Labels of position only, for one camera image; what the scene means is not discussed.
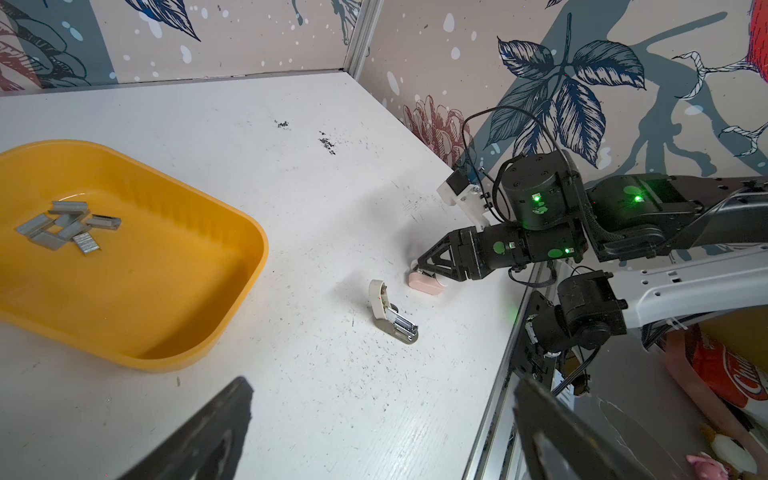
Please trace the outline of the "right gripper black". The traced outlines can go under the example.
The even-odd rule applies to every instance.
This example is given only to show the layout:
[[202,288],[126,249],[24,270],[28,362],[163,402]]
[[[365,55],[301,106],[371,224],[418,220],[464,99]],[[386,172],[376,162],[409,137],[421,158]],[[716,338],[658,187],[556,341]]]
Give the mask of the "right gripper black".
[[512,225],[475,227],[449,232],[416,260],[416,269],[463,282],[478,280],[499,269],[524,270],[529,264],[573,258],[588,249],[582,230],[567,224],[547,230]]

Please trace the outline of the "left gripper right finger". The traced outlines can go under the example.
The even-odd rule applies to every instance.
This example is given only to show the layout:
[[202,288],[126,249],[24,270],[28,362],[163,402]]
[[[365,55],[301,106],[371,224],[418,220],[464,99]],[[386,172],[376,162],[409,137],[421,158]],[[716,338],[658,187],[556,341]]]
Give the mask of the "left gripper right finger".
[[650,479],[531,378],[514,390],[514,416],[532,479]]

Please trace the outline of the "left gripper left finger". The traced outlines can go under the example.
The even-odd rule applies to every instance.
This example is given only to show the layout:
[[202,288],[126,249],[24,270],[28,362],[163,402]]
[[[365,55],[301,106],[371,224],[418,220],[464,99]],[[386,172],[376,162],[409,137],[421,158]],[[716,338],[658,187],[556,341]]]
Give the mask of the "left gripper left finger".
[[234,478],[251,421],[253,393],[245,377],[233,379],[122,478]]

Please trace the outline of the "white pink stapler body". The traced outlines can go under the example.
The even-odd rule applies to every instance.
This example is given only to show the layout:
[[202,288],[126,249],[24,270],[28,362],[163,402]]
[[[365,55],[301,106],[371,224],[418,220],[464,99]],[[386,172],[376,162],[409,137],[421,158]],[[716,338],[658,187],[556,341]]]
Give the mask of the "white pink stapler body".
[[408,274],[407,284],[411,289],[437,296],[445,291],[445,286],[437,279],[434,274],[424,272],[418,267],[418,261],[413,260],[410,264],[411,272]]

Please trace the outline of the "metal stapler base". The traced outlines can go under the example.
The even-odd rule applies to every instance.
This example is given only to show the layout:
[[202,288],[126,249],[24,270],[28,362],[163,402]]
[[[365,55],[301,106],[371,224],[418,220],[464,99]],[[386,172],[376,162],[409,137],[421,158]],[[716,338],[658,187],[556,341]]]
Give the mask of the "metal stapler base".
[[368,289],[375,325],[388,335],[406,344],[418,340],[418,326],[404,317],[389,300],[387,286],[382,280],[372,280]]

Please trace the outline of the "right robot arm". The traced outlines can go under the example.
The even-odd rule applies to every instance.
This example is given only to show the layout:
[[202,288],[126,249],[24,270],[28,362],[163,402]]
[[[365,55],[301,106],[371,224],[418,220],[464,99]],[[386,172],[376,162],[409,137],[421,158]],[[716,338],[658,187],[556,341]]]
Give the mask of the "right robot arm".
[[415,262],[417,272],[457,282],[536,263],[628,261],[676,250],[733,244],[732,253],[667,268],[595,270],[556,281],[557,305],[527,320],[530,341],[558,353],[588,350],[631,329],[673,317],[763,306],[767,302],[767,181],[636,174],[585,187],[570,158],[519,156],[493,189],[511,218],[480,214],[446,234]]

